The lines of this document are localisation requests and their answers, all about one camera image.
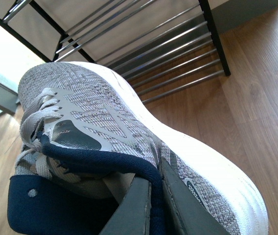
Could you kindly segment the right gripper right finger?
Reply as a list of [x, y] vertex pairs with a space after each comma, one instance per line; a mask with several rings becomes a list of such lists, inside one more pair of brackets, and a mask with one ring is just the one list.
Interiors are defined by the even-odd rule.
[[198, 202], [165, 158], [162, 158], [162, 186], [168, 235], [229, 234]]

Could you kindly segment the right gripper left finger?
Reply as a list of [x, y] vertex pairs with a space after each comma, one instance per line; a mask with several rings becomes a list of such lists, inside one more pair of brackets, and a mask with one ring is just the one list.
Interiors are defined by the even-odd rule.
[[119, 203], [100, 232], [102, 235], [148, 235], [151, 185], [137, 175], [110, 175], [104, 183]]

